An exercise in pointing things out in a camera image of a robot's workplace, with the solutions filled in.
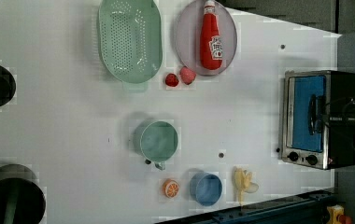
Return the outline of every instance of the strawberry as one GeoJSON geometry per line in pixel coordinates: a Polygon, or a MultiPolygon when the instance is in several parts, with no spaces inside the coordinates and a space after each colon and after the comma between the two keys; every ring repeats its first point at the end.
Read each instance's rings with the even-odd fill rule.
{"type": "Polygon", "coordinates": [[[178,85],[177,75],[170,73],[168,76],[166,76],[165,84],[169,87],[176,87],[178,85]]]}
{"type": "Polygon", "coordinates": [[[192,70],[190,70],[188,67],[182,67],[180,70],[180,76],[182,81],[186,85],[190,85],[194,82],[195,77],[197,76],[192,70]]]}

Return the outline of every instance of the red ketchup bottle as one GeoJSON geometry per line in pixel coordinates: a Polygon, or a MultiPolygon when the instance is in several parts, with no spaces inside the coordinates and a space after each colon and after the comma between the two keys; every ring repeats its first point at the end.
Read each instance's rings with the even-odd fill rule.
{"type": "Polygon", "coordinates": [[[201,64],[209,70],[216,70],[223,62],[223,48],[220,41],[215,2],[206,1],[204,5],[204,22],[200,40],[201,64]]]}

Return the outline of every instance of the orange slice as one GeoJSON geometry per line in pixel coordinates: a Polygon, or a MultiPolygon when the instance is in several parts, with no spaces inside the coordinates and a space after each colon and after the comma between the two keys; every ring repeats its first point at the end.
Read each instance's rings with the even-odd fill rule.
{"type": "Polygon", "coordinates": [[[178,182],[173,179],[167,179],[163,183],[163,193],[168,198],[173,198],[178,195],[178,182]]]}

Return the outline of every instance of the table surface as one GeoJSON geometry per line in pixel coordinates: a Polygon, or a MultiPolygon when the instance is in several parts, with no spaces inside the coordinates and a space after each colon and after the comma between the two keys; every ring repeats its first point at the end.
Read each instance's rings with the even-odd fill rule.
{"type": "Polygon", "coordinates": [[[0,108],[0,166],[19,163],[37,174],[47,198],[43,223],[151,223],[235,207],[235,166],[260,186],[246,204],[334,185],[333,171],[284,163],[276,148],[285,71],[336,68],[339,35],[229,9],[238,33],[231,66],[167,90],[164,77],[182,66],[175,21],[190,2],[156,1],[163,64],[145,91],[131,92],[99,59],[100,0],[0,0],[0,64],[17,79],[16,97],[0,108]],[[135,128],[149,119],[178,131],[165,171],[133,148],[135,128]],[[199,170],[222,179],[211,207],[189,197],[199,170]],[[166,178],[180,184],[175,199],[161,194],[166,178]]]}

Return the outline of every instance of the oven door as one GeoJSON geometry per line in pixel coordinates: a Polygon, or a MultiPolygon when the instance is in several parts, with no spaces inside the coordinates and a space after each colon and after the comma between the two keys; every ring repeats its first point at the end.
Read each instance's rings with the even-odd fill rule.
{"type": "Polygon", "coordinates": [[[287,147],[321,153],[326,77],[289,79],[287,147]]]}

